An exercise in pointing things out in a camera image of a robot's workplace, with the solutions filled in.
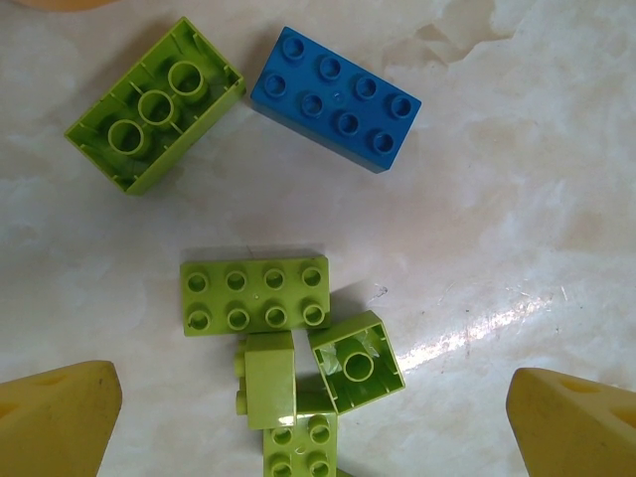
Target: green lego brick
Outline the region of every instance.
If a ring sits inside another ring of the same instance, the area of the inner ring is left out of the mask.
[[[186,336],[331,325],[325,256],[181,265]]]
[[[309,344],[339,414],[404,388],[385,325],[373,311],[310,333]]]
[[[66,137],[119,189],[141,195],[244,94],[242,75],[182,18]]]
[[[336,477],[338,415],[326,395],[298,394],[296,425],[263,432],[263,476]]]
[[[237,414],[247,414],[250,429],[293,425],[296,376],[291,332],[247,335],[235,354],[239,378]]]

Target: marble surface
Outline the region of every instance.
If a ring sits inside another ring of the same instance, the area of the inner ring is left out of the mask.
[[[183,15],[248,87],[287,24],[419,97],[394,168],[246,99],[146,196],[122,195],[63,133]],[[624,0],[1,2],[0,381],[111,360],[124,406],[100,477],[260,475],[236,337],[184,338],[178,267],[312,249],[337,316],[385,319],[407,385],[342,417],[340,466],[525,475],[515,369],[636,390],[634,24]]]

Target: lego duplo brick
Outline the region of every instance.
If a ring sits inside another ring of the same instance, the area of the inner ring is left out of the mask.
[[[310,333],[309,344],[338,413],[404,388],[385,326],[372,311]]]
[[[337,440],[327,395],[299,393],[296,424],[263,432],[263,476],[336,477]]]
[[[296,422],[296,378],[291,332],[247,335],[235,354],[237,414],[250,429]]]
[[[421,101],[285,27],[254,108],[373,172],[391,169]]]
[[[119,189],[141,195],[244,93],[242,75],[182,18],[66,137]]]
[[[186,336],[327,328],[325,256],[181,265]]]

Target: upside-down lego brick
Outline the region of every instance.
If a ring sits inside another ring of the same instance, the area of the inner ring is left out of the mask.
[[[182,18],[66,137],[119,189],[141,195],[244,93],[242,75]]]
[[[385,325],[372,311],[310,333],[309,344],[339,414],[404,388]]]

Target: blue lego brick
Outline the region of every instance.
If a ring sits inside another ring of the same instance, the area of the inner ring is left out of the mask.
[[[391,169],[421,101],[289,27],[251,93],[254,108],[373,172]]]

